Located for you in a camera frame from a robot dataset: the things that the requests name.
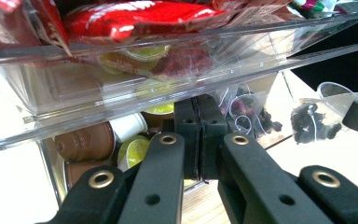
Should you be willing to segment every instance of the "brown coffee capsule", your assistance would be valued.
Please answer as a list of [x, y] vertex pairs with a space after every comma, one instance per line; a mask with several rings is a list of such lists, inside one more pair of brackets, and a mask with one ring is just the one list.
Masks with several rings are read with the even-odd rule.
[[71, 189], [88, 170], [104, 165], [103, 161], [65, 162], [66, 186]]
[[104, 122], [57, 135], [55, 143], [66, 161], [103, 161], [115, 148], [115, 135], [109, 122]]

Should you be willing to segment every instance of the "screw hole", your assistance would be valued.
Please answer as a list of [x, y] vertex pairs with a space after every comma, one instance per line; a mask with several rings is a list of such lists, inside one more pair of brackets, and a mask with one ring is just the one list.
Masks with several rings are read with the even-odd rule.
[[98, 175], [95, 177], [95, 183], [102, 183], [107, 180], [107, 175]]
[[176, 137], [172, 135], [165, 135], [159, 139], [159, 142], [165, 145], [170, 145], [176, 142]]
[[155, 205], [159, 203], [159, 196], [157, 194], [149, 194], [145, 197], [145, 203]]
[[249, 140], [243, 136], [234, 136], [232, 137], [232, 141], [238, 145], [246, 145], [249, 143]]
[[94, 189], [102, 189], [110, 185], [114, 178], [115, 177], [110, 171], [101, 170], [89, 178], [89, 186]]
[[320, 174], [320, 175], [319, 175], [319, 178], [320, 178], [322, 181], [327, 182], [327, 183], [330, 183], [330, 184], [334, 182], [333, 178], [331, 178], [331, 177], [328, 176], [328, 175]]
[[312, 178], [319, 184], [328, 188], [338, 188], [341, 185], [335, 176], [324, 171], [314, 171], [312, 173]]
[[292, 197], [290, 197], [289, 195], [285, 195], [285, 194], [279, 196], [279, 200], [281, 201], [281, 203], [284, 203], [284, 204], [290, 205], [290, 206], [292, 206], [296, 203]]

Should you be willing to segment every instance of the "red wrapper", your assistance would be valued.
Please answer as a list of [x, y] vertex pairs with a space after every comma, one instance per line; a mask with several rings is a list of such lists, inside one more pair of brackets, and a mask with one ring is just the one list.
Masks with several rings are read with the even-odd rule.
[[12, 12], [21, 5], [22, 0], [0, 0], [0, 10]]
[[30, 0], [35, 9], [32, 20], [38, 21], [40, 26], [35, 27], [38, 36], [52, 45], [64, 48], [67, 52], [68, 35], [63, 28], [58, 9], [51, 0]]
[[265, 16], [286, 6], [291, 0], [212, 0], [215, 10], [240, 10], [228, 26], [238, 26], [249, 21], [263, 20]]
[[0, 49], [39, 46], [40, 41], [23, 5], [12, 11], [0, 9]]
[[211, 71], [213, 60], [204, 49], [174, 48], [159, 60], [153, 69], [155, 75], [167, 77], [198, 76]]
[[225, 11], [197, 4], [135, 1], [84, 6], [63, 20], [74, 41], [114, 44], [146, 35], [194, 32], [227, 22]]

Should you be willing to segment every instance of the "metal grommet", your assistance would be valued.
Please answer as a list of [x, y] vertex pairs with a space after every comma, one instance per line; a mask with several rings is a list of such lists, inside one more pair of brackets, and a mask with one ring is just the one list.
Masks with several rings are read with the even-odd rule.
[[330, 175], [325, 171], [314, 171], [312, 173], [312, 178], [319, 184], [328, 188], [338, 188], [341, 185], [341, 182], [339, 182], [335, 176]]
[[164, 145], [171, 145], [176, 142], [176, 137], [173, 135], [164, 135], [159, 138], [159, 142]]
[[235, 135], [231, 138], [232, 142], [238, 145], [246, 145], [249, 143], [249, 140], [244, 137], [244, 136], [240, 136], [240, 135]]
[[89, 178], [89, 186], [94, 189], [102, 189], [110, 185], [114, 178], [115, 177], [113, 176], [112, 172], [101, 170]]

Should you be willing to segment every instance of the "clear plastic bag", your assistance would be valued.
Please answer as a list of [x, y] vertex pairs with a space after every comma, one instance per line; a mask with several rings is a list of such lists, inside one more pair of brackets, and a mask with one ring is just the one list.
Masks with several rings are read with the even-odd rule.
[[301, 99], [291, 114], [293, 137], [298, 144], [333, 139], [343, 128], [341, 121], [324, 100]]
[[353, 101], [358, 101], [358, 92], [335, 83], [323, 82], [316, 91], [321, 99], [340, 117], [344, 119]]
[[282, 129], [280, 122], [272, 121], [264, 108], [268, 96], [265, 91], [252, 92], [243, 83], [215, 91], [212, 96], [234, 133], [245, 133], [257, 139]]

